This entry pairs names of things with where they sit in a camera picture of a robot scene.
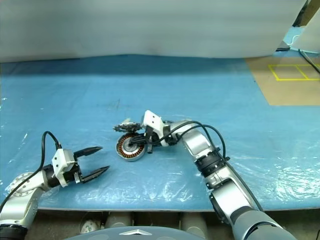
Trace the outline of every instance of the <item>white backdrop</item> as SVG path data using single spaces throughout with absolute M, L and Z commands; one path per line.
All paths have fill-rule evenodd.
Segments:
M 0 61 L 271 55 L 305 0 L 2 0 Z

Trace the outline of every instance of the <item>silver robotic arm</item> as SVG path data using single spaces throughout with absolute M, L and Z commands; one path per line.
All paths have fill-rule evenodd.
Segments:
M 35 173 L 26 172 L 17 176 L 9 186 L 10 195 L 1 204 L 0 240 L 23 240 L 25 238 L 35 218 L 39 198 L 43 193 L 56 186 L 64 188 L 73 181 L 86 183 L 104 173 L 109 166 L 101 167 L 88 176 L 83 176 L 78 165 L 78 157 L 91 155 L 100 149 L 102 147 L 89 147 L 73 153 L 56 142 L 56 153 L 52 158 L 52 164 L 41 166 Z
M 199 122 L 166 122 L 147 110 L 140 125 L 126 121 L 114 128 L 127 132 L 119 139 L 116 150 L 127 161 L 136 161 L 145 148 L 152 153 L 154 146 L 167 147 L 182 141 L 211 190 L 214 211 L 222 222 L 231 225 L 236 240 L 295 240 L 262 211 L 246 183 L 228 163 L 229 158 L 221 155 L 210 136 L 204 136 L 198 127 L 207 133 Z M 145 132 L 136 133 L 139 129 Z

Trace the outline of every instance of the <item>copper coil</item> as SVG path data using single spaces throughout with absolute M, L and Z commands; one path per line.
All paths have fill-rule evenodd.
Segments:
M 140 146 L 138 146 L 139 148 L 137 149 L 137 151 L 135 153 L 127 154 L 124 152 L 123 146 L 124 146 L 125 140 L 132 138 L 134 136 L 136 136 L 136 135 L 132 134 L 132 133 L 126 134 L 123 137 L 121 137 L 121 139 L 118 141 L 118 144 L 116 145 L 117 152 L 119 154 L 121 154 L 121 156 L 126 159 L 132 159 L 132 158 L 138 156 L 139 154 L 141 154 L 143 152 L 143 150 L 145 148 L 145 145 L 141 144 Z

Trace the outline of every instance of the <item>blue plastic sheet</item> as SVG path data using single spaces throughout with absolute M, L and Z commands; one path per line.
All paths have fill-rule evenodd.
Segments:
M 86 184 L 54 188 L 41 208 L 211 211 L 203 177 L 179 144 L 137 162 L 115 150 L 113 126 L 163 119 L 210 124 L 225 138 L 230 163 L 267 210 L 320 207 L 320 107 L 270 106 L 243 59 L 122 55 L 2 65 L 0 199 L 40 163 L 41 136 L 52 131 L 84 173 L 110 165 Z M 217 145 L 219 139 L 212 134 Z M 47 139 L 46 164 L 54 145 Z

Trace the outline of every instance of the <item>black cable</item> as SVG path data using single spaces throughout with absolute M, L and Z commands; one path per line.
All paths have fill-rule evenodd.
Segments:
M 18 186 L 16 186 L 9 194 L 6 196 L 6 198 L 3 200 L 3 202 L 0 205 L 0 213 L 2 212 L 2 209 L 4 208 L 6 202 L 9 200 L 9 198 L 23 185 L 25 184 L 28 180 L 30 180 L 32 177 L 34 177 L 38 172 L 42 170 L 45 164 L 45 156 L 46 156 L 46 135 L 49 134 L 50 137 L 53 139 L 55 148 L 60 149 L 61 145 L 57 138 L 50 132 L 50 131 L 45 131 L 42 135 L 41 139 L 41 163 L 38 169 L 32 173 L 30 176 L 28 176 L 25 180 L 23 180 Z
M 319 229 L 318 233 L 316 234 L 316 238 L 315 238 L 315 240 L 318 240 L 319 235 L 320 235 L 320 229 Z
M 312 61 L 311 59 L 307 56 L 307 54 L 305 53 L 305 51 L 298 49 L 299 54 L 320 74 L 320 68 L 317 67 Z
M 178 125 L 177 127 L 175 127 L 174 129 L 172 129 L 171 131 L 169 131 L 166 135 L 164 135 L 163 137 L 161 137 L 159 140 L 155 141 L 155 142 L 152 142 L 151 144 L 153 145 L 157 145 L 159 144 L 162 140 L 164 140 L 165 138 L 167 138 L 168 136 L 170 136 L 172 133 L 174 133 L 176 130 L 186 126 L 186 125 L 189 125 L 189 124 L 197 124 L 196 126 L 192 126 L 191 128 L 187 129 L 186 131 L 184 131 L 180 136 L 179 138 L 177 139 L 178 141 L 182 138 L 182 136 L 184 134 L 186 134 L 187 132 L 191 131 L 192 129 L 195 129 L 195 128 L 202 128 L 211 144 L 211 146 L 213 147 L 213 149 L 216 149 L 216 146 L 215 144 L 213 143 L 212 141 L 212 138 L 210 136 L 210 134 L 208 133 L 207 129 L 206 128 L 210 128 L 212 130 L 214 130 L 216 132 L 216 134 L 219 136 L 220 140 L 221 140 L 221 143 L 222 143 L 222 154 L 223 156 L 221 156 L 221 154 L 217 153 L 220 155 L 221 159 L 224 161 L 224 163 L 230 168 L 230 170 L 234 173 L 234 175 L 236 175 L 236 177 L 240 180 L 240 182 L 242 183 L 242 185 L 244 186 L 244 188 L 246 189 L 246 191 L 249 193 L 249 195 L 251 196 L 251 198 L 253 199 L 254 203 L 256 204 L 256 206 L 258 207 L 258 209 L 261 211 L 261 212 L 264 212 L 264 209 L 262 208 L 261 204 L 259 203 L 258 199 L 256 198 L 256 196 L 254 195 L 254 193 L 250 190 L 250 188 L 248 187 L 248 185 L 246 184 L 246 182 L 242 179 L 242 177 L 237 173 L 237 171 L 227 162 L 226 160 L 226 144 L 225 144 L 225 141 L 224 141 L 224 138 L 222 137 L 222 135 L 220 134 L 220 132 L 213 126 L 211 125 L 207 125 L 207 124 L 202 124 L 198 121 L 187 121 L 187 122 L 184 122 L 180 125 Z

